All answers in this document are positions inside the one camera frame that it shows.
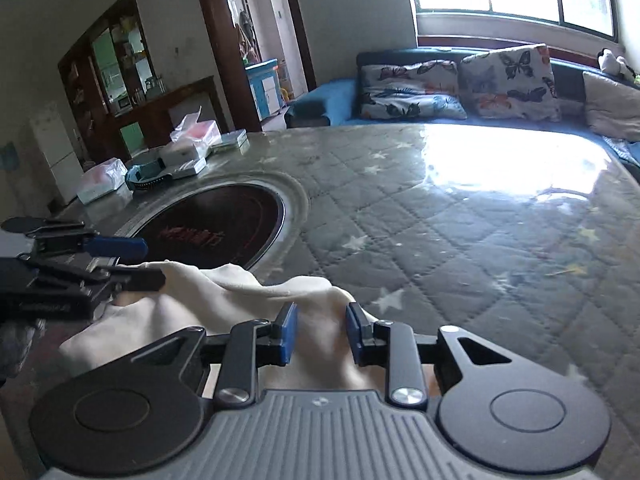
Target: window frame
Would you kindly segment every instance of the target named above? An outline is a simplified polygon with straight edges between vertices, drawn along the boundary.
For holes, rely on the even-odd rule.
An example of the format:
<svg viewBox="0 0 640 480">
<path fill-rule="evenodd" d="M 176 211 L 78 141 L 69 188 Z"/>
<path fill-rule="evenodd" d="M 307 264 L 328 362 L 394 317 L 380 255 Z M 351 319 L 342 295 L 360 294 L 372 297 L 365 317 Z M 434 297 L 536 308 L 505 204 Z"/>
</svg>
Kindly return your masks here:
<svg viewBox="0 0 640 480">
<path fill-rule="evenodd" d="M 609 5 L 611 7 L 611 28 L 613 31 L 613 35 L 605 34 L 604 32 L 600 32 L 599 30 L 594 30 L 592 28 L 583 27 L 581 25 L 574 25 L 573 23 L 566 22 L 564 20 L 564 7 L 562 4 L 562 0 L 557 0 L 558 3 L 558 21 L 555 22 L 553 20 L 546 20 L 544 18 L 536 18 L 535 16 L 526 16 L 524 14 L 510 14 L 508 12 L 496 12 L 493 10 L 493 3 L 489 0 L 489 10 L 473 10 L 473 9 L 423 9 L 420 7 L 420 0 L 414 0 L 415 2 L 415 11 L 417 14 L 434 14 L 436 12 L 447 12 L 451 14 L 480 14 L 483 16 L 505 16 L 507 18 L 519 18 L 523 21 L 533 21 L 539 23 L 546 23 L 548 25 L 555 25 L 556 27 L 569 28 L 573 30 L 578 30 L 580 32 L 584 32 L 587 34 L 591 34 L 592 36 L 597 36 L 599 38 L 603 38 L 604 40 L 613 41 L 614 43 L 619 43 L 618 40 L 618 6 L 616 0 L 609 0 Z"/>
</svg>

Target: plush panda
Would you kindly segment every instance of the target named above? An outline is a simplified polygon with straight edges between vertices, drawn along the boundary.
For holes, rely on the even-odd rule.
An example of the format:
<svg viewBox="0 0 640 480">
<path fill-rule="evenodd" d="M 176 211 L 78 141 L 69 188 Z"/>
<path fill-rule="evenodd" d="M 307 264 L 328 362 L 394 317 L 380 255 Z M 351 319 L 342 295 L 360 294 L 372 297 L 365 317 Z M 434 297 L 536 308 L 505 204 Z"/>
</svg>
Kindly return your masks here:
<svg viewBox="0 0 640 480">
<path fill-rule="evenodd" d="M 626 59 L 622 56 L 616 58 L 608 48 L 604 48 L 598 53 L 598 64 L 600 70 L 605 74 L 622 81 L 633 83 L 636 79 L 636 72 L 626 63 Z"/>
</svg>

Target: quilted tablecloth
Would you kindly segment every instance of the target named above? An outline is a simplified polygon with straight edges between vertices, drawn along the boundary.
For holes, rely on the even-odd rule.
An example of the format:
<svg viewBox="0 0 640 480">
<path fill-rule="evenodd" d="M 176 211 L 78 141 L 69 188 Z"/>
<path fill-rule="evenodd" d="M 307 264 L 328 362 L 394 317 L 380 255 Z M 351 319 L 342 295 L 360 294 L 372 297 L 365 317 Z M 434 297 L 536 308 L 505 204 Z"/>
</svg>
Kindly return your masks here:
<svg viewBox="0 0 640 480">
<path fill-rule="evenodd" d="M 266 282 L 325 276 L 377 317 L 424 334 L 459 325 L 585 382 L 613 420 L 596 471 L 638 476 L 640 187 L 601 147 L 451 124 L 300 128 L 251 144 L 211 173 L 283 173 L 308 196 Z"/>
</svg>

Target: sofa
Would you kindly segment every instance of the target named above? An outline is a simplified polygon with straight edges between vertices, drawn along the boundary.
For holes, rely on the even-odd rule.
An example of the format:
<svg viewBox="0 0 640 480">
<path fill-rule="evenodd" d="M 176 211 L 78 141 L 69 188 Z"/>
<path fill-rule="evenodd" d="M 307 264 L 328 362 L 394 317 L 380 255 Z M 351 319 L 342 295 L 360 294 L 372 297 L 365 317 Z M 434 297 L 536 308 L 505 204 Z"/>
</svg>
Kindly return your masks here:
<svg viewBox="0 0 640 480">
<path fill-rule="evenodd" d="M 448 118 L 435 119 L 391 119 L 368 120 L 360 117 L 361 70 L 367 65 L 412 65 L 435 59 L 453 60 L 460 63 L 463 58 L 485 52 L 472 48 L 429 47 L 406 50 L 385 50 L 381 52 L 363 52 L 357 55 L 357 78 L 337 79 L 320 85 L 315 90 L 298 98 L 291 104 L 285 114 L 287 128 L 306 126 L 355 126 L 380 123 L 433 123 L 433 124 L 471 124 L 477 126 L 500 126 L 526 130 L 554 131 L 577 135 L 592 140 L 602 146 L 611 156 L 616 157 L 640 182 L 640 168 L 629 160 L 625 160 L 604 138 L 593 133 L 587 122 L 584 111 L 586 91 L 583 72 L 609 77 L 600 70 L 577 63 L 552 59 L 551 65 L 556 80 L 556 92 L 560 100 L 562 112 L 561 122 L 527 121 L 522 119 L 487 119 L 479 117 L 467 110 L 466 120 Z M 461 91 L 465 91 L 465 83 L 460 81 Z M 640 160 L 640 142 L 627 143 L 628 153 Z"/>
</svg>

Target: sofa backrest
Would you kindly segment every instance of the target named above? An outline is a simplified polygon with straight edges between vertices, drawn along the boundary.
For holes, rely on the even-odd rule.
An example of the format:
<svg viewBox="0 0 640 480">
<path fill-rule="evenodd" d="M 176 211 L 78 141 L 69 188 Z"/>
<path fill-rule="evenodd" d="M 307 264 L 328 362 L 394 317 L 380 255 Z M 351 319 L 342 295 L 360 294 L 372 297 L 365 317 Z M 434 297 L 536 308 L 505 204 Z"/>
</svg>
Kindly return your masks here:
<svg viewBox="0 0 640 480">
<path fill-rule="evenodd" d="M 472 54 L 486 52 L 479 48 L 449 48 L 449 47 L 421 47 L 408 48 L 404 50 L 383 50 L 380 52 L 361 52 L 356 58 L 358 65 L 358 80 L 360 80 L 360 69 L 365 65 L 390 64 L 390 65 L 410 65 L 424 63 L 432 59 L 449 59 L 460 63 L 460 61 Z M 584 81 L 582 72 L 593 72 L 598 75 L 607 76 L 596 68 L 552 59 L 551 65 L 556 80 L 556 91 L 558 97 L 571 101 L 586 101 L 584 92 Z M 460 81 L 460 88 L 465 89 L 465 82 Z"/>
</svg>

